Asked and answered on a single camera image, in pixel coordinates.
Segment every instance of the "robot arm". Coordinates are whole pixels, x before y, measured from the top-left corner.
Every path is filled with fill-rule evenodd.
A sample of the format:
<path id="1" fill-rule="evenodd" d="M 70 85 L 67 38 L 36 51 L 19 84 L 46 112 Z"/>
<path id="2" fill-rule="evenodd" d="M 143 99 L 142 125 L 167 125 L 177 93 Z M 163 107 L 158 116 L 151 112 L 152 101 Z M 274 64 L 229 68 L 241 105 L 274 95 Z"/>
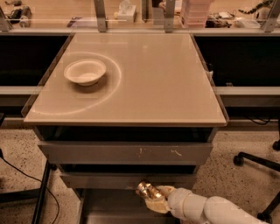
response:
<path id="1" fill-rule="evenodd" d="M 144 183 L 148 187 L 143 191 Z M 160 213 L 170 211 L 182 221 L 194 221 L 199 224 L 269 224 L 246 213 L 227 199 L 216 196 L 208 199 L 184 188 L 156 188 L 149 182 L 141 182 L 137 193 L 145 198 L 149 209 Z"/>

